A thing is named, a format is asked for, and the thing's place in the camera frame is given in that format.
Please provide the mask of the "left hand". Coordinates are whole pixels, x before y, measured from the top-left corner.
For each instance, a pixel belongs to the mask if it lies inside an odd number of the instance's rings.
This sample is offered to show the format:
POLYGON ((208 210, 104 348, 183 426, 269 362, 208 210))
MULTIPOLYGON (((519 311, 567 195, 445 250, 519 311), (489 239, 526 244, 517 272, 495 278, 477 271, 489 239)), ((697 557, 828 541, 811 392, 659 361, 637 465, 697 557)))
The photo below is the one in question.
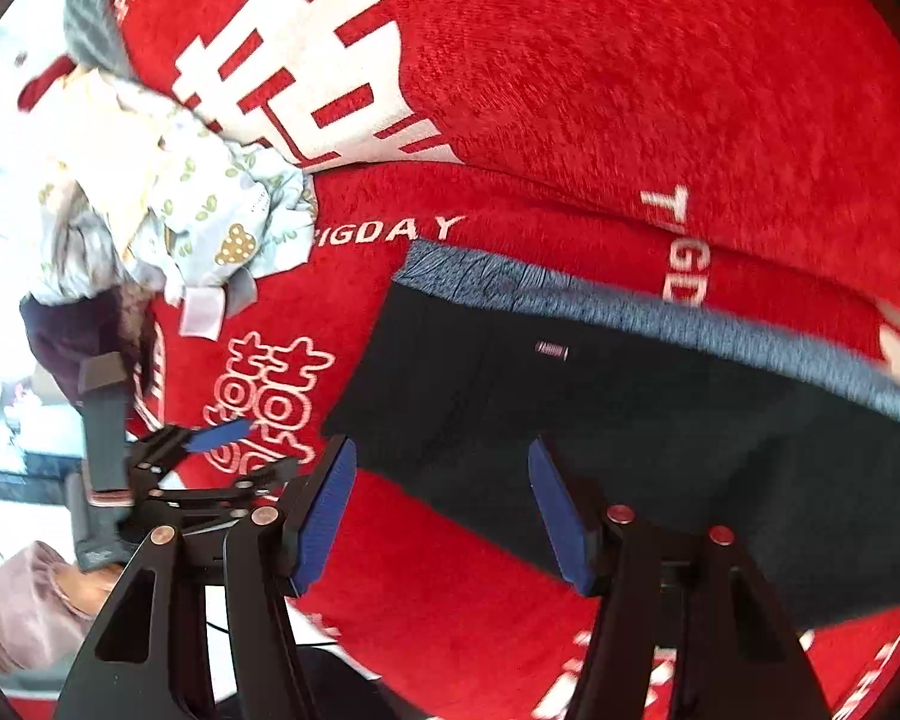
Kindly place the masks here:
POLYGON ((96 617, 109 600, 123 569, 112 564, 82 572, 76 564, 60 562, 50 569, 53 592, 68 610, 82 619, 96 617))

